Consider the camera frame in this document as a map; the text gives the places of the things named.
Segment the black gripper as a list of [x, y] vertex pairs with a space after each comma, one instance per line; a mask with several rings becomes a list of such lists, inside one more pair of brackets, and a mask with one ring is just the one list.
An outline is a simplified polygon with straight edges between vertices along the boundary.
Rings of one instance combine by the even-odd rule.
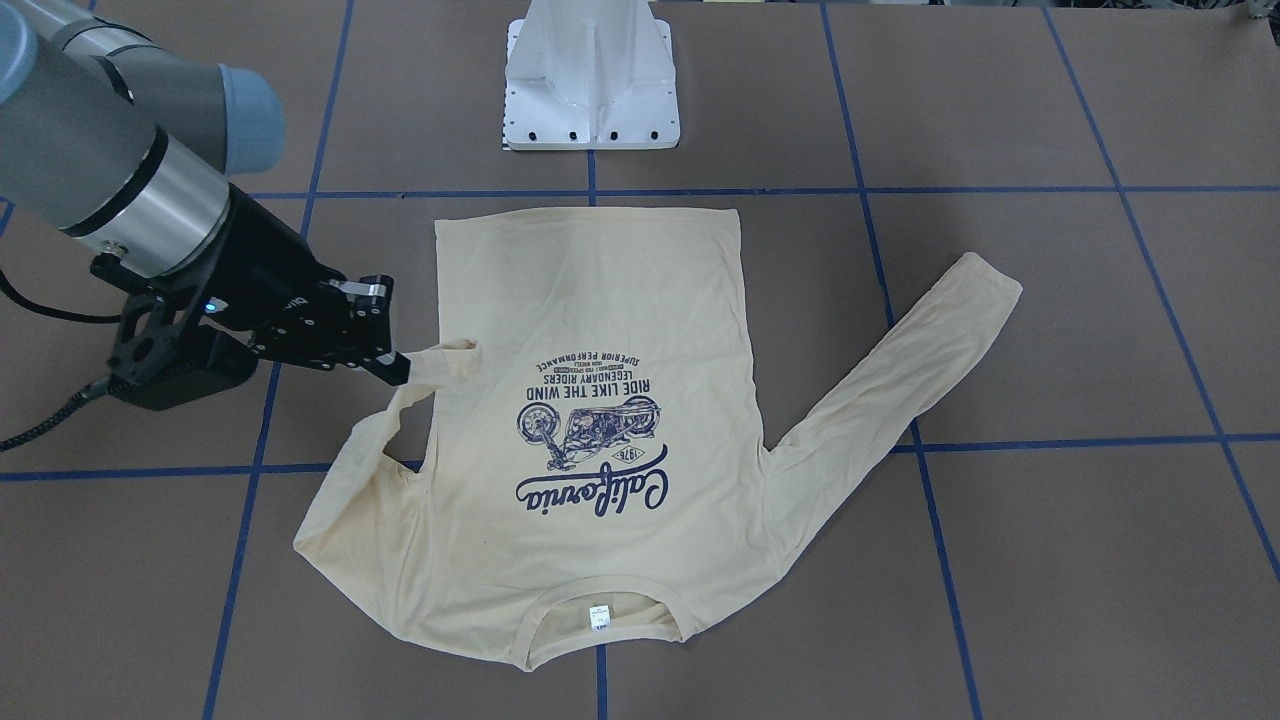
[[236, 186], [229, 191], [207, 286], [207, 302], [221, 307], [210, 319], [248, 332], [251, 350], [266, 360], [349, 366], [406, 384], [411, 361], [390, 338], [392, 277], [351, 279], [321, 264], [289, 225]]

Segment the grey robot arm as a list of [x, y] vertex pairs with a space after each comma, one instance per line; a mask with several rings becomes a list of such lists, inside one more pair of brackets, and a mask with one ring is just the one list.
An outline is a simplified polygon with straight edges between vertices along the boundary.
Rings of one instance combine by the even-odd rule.
[[390, 386], [388, 275], [351, 281], [229, 177], [278, 159], [257, 76], [198, 67], [69, 1], [3, 4], [3, 196], [93, 252], [125, 292], [113, 380], [168, 407], [260, 360]]

